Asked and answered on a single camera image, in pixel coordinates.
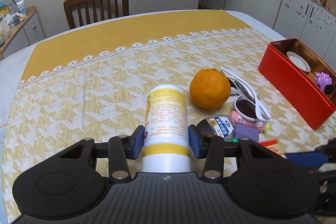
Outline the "purple spiky toy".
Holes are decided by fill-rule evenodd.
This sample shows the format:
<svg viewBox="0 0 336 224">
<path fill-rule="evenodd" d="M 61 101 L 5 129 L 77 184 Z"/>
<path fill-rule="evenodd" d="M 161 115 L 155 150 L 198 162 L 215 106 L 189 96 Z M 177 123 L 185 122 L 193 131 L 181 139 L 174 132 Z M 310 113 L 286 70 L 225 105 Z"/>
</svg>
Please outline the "purple spiky toy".
<svg viewBox="0 0 336 224">
<path fill-rule="evenodd" d="M 315 72 L 314 82 L 321 90 L 324 90 L 327 86 L 333 86 L 331 77 L 324 72 Z"/>
</svg>

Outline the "orange fruit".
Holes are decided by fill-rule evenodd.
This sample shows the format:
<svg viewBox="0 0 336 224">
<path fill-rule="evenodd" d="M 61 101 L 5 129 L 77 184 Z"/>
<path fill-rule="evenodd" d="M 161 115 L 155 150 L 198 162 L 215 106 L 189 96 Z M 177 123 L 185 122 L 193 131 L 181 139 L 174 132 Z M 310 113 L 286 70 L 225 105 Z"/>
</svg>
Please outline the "orange fruit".
<svg viewBox="0 0 336 224">
<path fill-rule="evenodd" d="M 202 69 L 194 76 L 189 88 L 193 104 L 206 110 L 216 110 L 231 95 L 231 86 L 225 74 L 216 69 Z"/>
</svg>

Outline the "wooden side cabinet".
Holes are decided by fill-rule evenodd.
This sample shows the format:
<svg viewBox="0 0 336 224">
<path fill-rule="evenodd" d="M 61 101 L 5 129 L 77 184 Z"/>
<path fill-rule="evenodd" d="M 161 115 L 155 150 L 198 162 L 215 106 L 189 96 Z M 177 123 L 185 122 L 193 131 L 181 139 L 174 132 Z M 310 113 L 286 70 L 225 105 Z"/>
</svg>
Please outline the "wooden side cabinet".
<svg viewBox="0 0 336 224">
<path fill-rule="evenodd" d="M 45 39 L 37 9 L 27 8 L 27 18 L 11 29 L 11 35 L 1 46 L 1 60 L 25 47 Z"/>
</svg>

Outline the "wooden chair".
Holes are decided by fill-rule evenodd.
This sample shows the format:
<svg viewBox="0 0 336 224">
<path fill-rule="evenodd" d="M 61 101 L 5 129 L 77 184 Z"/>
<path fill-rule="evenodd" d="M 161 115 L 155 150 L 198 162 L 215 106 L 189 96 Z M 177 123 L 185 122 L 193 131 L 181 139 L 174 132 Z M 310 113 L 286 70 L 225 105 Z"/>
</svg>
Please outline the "wooden chair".
<svg viewBox="0 0 336 224">
<path fill-rule="evenodd" d="M 129 0 L 65 0 L 70 29 L 129 15 Z"/>
</svg>

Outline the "white sunglasses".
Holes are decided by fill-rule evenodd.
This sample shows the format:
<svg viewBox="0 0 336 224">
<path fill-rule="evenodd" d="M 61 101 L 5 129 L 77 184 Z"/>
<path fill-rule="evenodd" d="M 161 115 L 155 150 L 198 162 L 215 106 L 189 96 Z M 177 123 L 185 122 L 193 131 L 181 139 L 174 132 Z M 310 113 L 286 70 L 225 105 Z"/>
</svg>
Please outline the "white sunglasses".
<svg viewBox="0 0 336 224">
<path fill-rule="evenodd" d="M 271 114 L 261 102 L 254 88 L 228 69 L 221 68 L 220 70 L 234 84 L 231 91 L 235 90 L 235 94 L 238 95 L 234 103 L 235 111 L 248 121 L 264 123 L 270 121 Z"/>
</svg>

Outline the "yellow houndstooth tablecloth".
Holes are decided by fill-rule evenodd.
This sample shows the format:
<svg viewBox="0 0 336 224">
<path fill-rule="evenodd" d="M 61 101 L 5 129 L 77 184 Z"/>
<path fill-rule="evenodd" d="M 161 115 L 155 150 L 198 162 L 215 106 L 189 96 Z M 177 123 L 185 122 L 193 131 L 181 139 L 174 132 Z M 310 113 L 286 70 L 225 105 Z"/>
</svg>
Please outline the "yellow houndstooth tablecloth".
<svg viewBox="0 0 336 224">
<path fill-rule="evenodd" d="M 129 135 L 145 121 L 159 84 L 188 91 L 195 73 L 225 68 L 269 109 L 284 152 L 335 137 L 335 117 L 312 130 L 262 76 L 266 46 L 281 35 L 241 12 L 181 11 L 93 24 L 38 42 L 1 61 L 1 223 L 19 215 L 12 187 L 25 170 L 85 138 Z"/>
</svg>

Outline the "pink square box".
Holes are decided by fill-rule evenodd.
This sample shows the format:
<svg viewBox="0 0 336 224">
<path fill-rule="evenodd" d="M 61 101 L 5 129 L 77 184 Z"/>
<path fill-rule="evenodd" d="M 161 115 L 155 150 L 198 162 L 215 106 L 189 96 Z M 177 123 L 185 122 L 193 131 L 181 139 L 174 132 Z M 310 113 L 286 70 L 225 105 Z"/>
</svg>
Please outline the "pink square box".
<svg viewBox="0 0 336 224">
<path fill-rule="evenodd" d="M 281 151 L 276 139 L 261 141 L 259 144 L 286 159 L 286 156 Z"/>
</svg>

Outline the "black clear dental floss case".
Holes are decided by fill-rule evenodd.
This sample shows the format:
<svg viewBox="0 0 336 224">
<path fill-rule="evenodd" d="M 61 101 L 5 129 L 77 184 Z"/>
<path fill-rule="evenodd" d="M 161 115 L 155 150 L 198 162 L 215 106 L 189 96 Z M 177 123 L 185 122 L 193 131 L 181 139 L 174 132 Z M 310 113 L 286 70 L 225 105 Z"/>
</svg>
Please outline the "black clear dental floss case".
<svg viewBox="0 0 336 224">
<path fill-rule="evenodd" d="M 236 123 L 227 115 L 211 116 L 196 125 L 202 135 L 213 134 L 230 141 L 236 135 Z"/>
</svg>

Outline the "red metal tin box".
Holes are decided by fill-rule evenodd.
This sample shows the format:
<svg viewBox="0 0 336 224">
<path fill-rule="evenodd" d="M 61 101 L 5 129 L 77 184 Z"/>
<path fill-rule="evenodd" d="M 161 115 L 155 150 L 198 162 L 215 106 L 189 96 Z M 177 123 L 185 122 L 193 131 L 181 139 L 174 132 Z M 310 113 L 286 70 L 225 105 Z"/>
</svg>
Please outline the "red metal tin box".
<svg viewBox="0 0 336 224">
<path fill-rule="evenodd" d="M 288 52 L 302 57 L 310 66 L 310 72 L 304 72 L 290 61 Z M 319 129 L 335 112 L 335 88 L 330 95 L 326 95 L 313 81 L 316 73 L 323 72 L 330 76 L 335 86 L 335 71 L 298 39 L 269 43 L 258 70 L 312 129 Z"/>
</svg>

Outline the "white lid in box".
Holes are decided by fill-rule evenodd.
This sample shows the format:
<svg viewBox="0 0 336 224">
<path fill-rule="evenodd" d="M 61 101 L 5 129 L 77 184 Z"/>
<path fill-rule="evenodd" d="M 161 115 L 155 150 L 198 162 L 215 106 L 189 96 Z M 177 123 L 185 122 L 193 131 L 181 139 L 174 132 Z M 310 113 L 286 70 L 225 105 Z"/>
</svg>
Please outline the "white lid in box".
<svg viewBox="0 0 336 224">
<path fill-rule="evenodd" d="M 288 59 L 304 73 L 308 74 L 310 72 L 310 66 L 303 57 L 292 51 L 288 51 L 286 55 Z"/>
</svg>

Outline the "yellow white supplement bottle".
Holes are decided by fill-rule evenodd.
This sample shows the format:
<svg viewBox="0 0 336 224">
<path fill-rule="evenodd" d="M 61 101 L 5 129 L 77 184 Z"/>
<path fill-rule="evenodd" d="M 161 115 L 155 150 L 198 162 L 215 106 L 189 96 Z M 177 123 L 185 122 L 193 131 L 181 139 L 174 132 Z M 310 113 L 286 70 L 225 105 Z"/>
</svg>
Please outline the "yellow white supplement bottle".
<svg viewBox="0 0 336 224">
<path fill-rule="evenodd" d="M 177 86 L 158 85 L 147 98 L 142 171 L 190 172 L 189 154 L 185 94 Z"/>
</svg>

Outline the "purple rectangular block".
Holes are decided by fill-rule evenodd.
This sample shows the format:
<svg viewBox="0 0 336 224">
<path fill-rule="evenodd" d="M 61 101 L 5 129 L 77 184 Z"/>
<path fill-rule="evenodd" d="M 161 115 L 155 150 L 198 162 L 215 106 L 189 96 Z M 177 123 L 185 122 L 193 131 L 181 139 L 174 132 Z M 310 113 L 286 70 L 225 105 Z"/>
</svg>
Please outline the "purple rectangular block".
<svg viewBox="0 0 336 224">
<path fill-rule="evenodd" d="M 256 142 L 259 142 L 259 132 L 256 128 L 248 127 L 242 124 L 236 125 L 236 134 L 237 139 L 240 138 L 250 138 Z"/>
</svg>

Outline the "pink tube with yellow cap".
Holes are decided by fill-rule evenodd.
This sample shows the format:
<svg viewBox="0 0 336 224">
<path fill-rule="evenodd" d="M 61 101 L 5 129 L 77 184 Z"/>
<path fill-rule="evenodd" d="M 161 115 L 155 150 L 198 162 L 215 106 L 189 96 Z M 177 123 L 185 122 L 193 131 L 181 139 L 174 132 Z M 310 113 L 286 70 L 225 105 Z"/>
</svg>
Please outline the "pink tube with yellow cap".
<svg viewBox="0 0 336 224">
<path fill-rule="evenodd" d="M 236 123 L 241 124 L 250 128 L 255 128 L 258 132 L 267 132 L 270 129 L 270 122 L 261 122 L 261 121 L 249 121 L 241 117 L 236 111 L 231 111 L 230 118 Z"/>
</svg>

